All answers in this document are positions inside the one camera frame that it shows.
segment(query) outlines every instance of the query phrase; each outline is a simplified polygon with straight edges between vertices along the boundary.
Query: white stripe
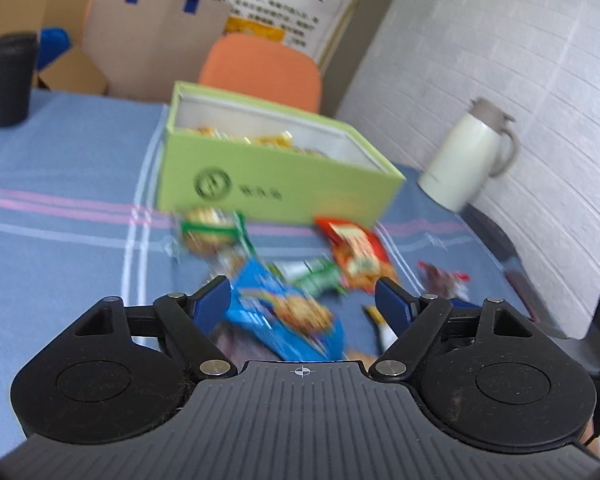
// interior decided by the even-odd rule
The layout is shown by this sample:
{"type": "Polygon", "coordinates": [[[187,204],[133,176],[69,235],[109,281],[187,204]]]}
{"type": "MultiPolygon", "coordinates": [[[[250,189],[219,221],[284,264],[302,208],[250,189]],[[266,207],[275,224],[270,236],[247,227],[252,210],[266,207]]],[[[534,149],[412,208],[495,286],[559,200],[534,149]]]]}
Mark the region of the white stripe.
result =
{"type": "Polygon", "coordinates": [[[411,272],[411,267],[409,267],[406,264],[406,262],[404,261],[404,259],[400,257],[400,252],[394,248],[394,245],[391,243],[391,240],[389,240],[387,238],[387,236],[384,235],[384,233],[382,233],[379,229],[376,229],[376,234],[379,236],[385,249],[387,249],[389,251],[389,254],[391,254],[391,256],[394,257],[396,265],[400,268],[400,270],[407,277],[407,279],[411,283],[411,286],[413,287],[414,292],[419,295],[421,293],[421,291],[423,290],[422,284],[420,284],[420,288],[418,289],[417,283],[419,283],[419,282],[417,282],[417,280],[413,279],[414,275],[411,272]]]}
{"type": "Polygon", "coordinates": [[[494,264],[496,264],[496,267],[498,267],[502,272],[504,272],[504,267],[502,266],[502,264],[498,261],[498,259],[495,256],[493,256],[493,253],[491,253],[491,251],[488,250],[487,246],[484,244],[484,242],[482,240],[480,240],[480,237],[474,232],[474,230],[469,227],[469,224],[467,224],[460,215],[456,215],[456,216],[458,217],[459,221],[461,221],[464,224],[467,231],[469,231],[471,233],[471,236],[474,238],[474,240],[482,246],[484,251],[487,253],[487,256],[492,259],[494,264]]]}
{"type": "Polygon", "coordinates": [[[140,167],[140,174],[138,175],[138,183],[136,184],[136,192],[134,193],[134,208],[131,211],[131,220],[129,221],[129,228],[126,232],[126,244],[125,244],[125,257],[122,264],[122,279],[120,286],[120,297],[125,302],[125,305],[129,304],[129,291],[131,288],[131,266],[133,264],[134,248],[136,245],[136,222],[138,220],[138,209],[142,202],[142,194],[146,186],[146,180],[151,168],[151,161],[154,158],[155,151],[162,137],[164,131],[164,121],[166,119],[168,108],[162,107],[162,113],[158,120],[158,125],[155,127],[154,134],[149,140],[149,145],[146,148],[144,154],[144,160],[140,167]]]}
{"type": "Polygon", "coordinates": [[[421,290],[424,290],[424,287],[422,286],[422,283],[418,279],[417,275],[411,270],[411,267],[409,266],[409,264],[405,261],[404,256],[402,256],[402,253],[398,249],[398,246],[395,244],[394,239],[391,237],[391,235],[389,234],[389,232],[384,228],[384,226],[380,222],[378,222],[378,227],[381,228],[382,232],[386,235],[386,238],[389,241],[389,245],[393,248],[393,250],[395,250],[395,252],[397,253],[398,258],[400,258],[400,260],[402,261],[402,263],[407,267],[407,269],[409,269],[409,272],[411,273],[411,276],[413,277],[413,279],[415,280],[415,282],[420,286],[421,290]]]}
{"type": "Polygon", "coordinates": [[[396,266],[402,271],[402,273],[405,275],[405,277],[407,278],[407,280],[409,280],[409,282],[411,283],[411,287],[412,290],[414,291],[415,294],[418,294],[418,287],[416,286],[415,283],[413,283],[413,280],[411,279],[411,276],[409,275],[409,273],[404,269],[404,267],[402,266],[401,261],[396,257],[395,253],[393,252],[391,246],[388,245],[387,241],[384,239],[384,235],[381,232],[376,231],[376,234],[378,235],[378,237],[380,238],[380,241],[382,242],[382,245],[384,247],[388,247],[389,250],[389,254],[393,255],[394,260],[395,260],[395,264],[396,266]]]}
{"type": "MultiPolygon", "coordinates": [[[[54,242],[67,242],[71,244],[82,244],[96,247],[106,247],[110,249],[124,249],[126,240],[121,238],[106,238],[99,236],[77,235],[73,233],[62,233],[58,231],[48,231],[44,229],[33,229],[30,227],[21,227],[0,222],[0,232],[12,235],[26,236],[29,238],[38,238],[39,240],[51,240],[54,242]]],[[[134,250],[140,249],[140,244],[136,242],[134,250]]],[[[164,243],[154,242],[149,244],[149,250],[159,253],[166,252],[164,243]]]]}
{"type": "MultiPolygon", "coordinates": [[[[439,243],[437,243],[436,245],[446,249],[447,247],[451,247],[451,246],[459,245],[459,244],[468,244],[473,241],[474,241],[474,239],[471,238],[470,236],[463,236],[461,238],[453,238],[452,240],[440,240],[439,243]]],[[[419,240],[413,244],[398,245],[397,248],[401,253],[410,253],[411,251],[415,251],[417,249],[422,249],[424,247],[427,247],[428,245],[433,245],[433,243],[428,238],[424,238],[423,240],[419,240]]]]}
{"type": "Polygon", "coordinates": [[[142,236],[140,238],[140,261],[138,263],[138,305],[146,304],[146,270],[148,265],[149,237],[151,235],[152,211],[154,208],[155,189],[158,186],[158,172],[162,162],[162,151],[164,145],[160,144],[157,155],[154,159],[154,166],[149,177],[149,189],[146,192],[146,201],[144,202],[144,225],[142,226],[142,236]]]}

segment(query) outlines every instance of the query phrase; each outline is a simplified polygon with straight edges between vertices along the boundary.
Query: thermos lid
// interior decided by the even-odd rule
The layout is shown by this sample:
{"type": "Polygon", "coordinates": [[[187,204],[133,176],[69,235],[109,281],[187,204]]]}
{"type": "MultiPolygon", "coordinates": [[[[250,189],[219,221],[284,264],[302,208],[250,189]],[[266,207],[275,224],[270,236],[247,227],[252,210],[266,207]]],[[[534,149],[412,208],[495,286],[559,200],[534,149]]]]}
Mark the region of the thermos lid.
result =
{"type": "Polygon", "coordinates": [[[507,121],[512,123],[516,121],[487,99],[479,97],[473,103],[474,106],[469,110],[469,113],[496,133],[501,133],[507,127],[507,121]]]}
{"type": "Polygon", "coordinates": [[[0,36],[0,56],[13,56],[38,52],[36,32],[13,32],[0,36]]]}

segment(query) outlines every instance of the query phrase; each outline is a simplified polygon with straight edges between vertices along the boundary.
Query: black tumbler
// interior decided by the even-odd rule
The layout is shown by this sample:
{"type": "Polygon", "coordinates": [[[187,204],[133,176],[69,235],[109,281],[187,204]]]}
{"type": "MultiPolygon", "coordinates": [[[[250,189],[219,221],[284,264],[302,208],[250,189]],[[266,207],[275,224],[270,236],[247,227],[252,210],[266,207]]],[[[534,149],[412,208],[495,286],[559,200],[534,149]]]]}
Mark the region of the black tumbler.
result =
{"type": "Polygon", "coordinates": [[[0,128],[15,126],[29,115],[37,59],[36,32],[0,36],[0,128]]]}

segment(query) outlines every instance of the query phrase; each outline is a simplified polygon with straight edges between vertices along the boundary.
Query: paper bag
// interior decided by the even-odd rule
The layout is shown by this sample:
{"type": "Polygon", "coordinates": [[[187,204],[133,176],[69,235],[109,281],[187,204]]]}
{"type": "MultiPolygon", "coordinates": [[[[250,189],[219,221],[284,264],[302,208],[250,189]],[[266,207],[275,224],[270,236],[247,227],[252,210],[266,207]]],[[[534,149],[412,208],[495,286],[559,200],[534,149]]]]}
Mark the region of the paper bag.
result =
{"type": "Polygon", "coordinates": [[[176,80],[196,82],[231,6],[219,0],[91,0],[82,50],[109,95],[170,102],[176,80]]]}

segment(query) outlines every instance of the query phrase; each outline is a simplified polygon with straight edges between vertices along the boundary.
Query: green snack wrapper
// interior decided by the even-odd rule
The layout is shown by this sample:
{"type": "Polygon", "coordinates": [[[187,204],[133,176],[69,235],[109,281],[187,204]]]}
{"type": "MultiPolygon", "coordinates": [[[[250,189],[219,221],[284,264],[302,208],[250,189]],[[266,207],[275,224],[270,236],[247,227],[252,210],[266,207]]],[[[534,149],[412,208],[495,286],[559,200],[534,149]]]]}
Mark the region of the green snack wrapper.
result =
{"type": "Polygon", "coordinates": [[[271,262],[267,269],[284,282],[302,290],[312,298],[328,290],[344,293],[340,267],[328,258],[316,258],[300,262],[271,262]]]}

